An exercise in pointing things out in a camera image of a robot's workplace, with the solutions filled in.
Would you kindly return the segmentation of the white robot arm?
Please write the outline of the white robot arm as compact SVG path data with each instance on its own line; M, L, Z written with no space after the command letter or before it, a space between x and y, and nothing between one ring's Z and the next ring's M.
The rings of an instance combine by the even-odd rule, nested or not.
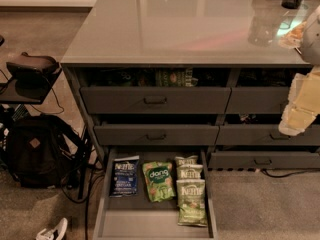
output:
M320 114L320 6L306 21L283 35L279 45L295 49L303 61L313 66L306 75L295 74L289 89L288 104L278 126L282 134L297 136Z

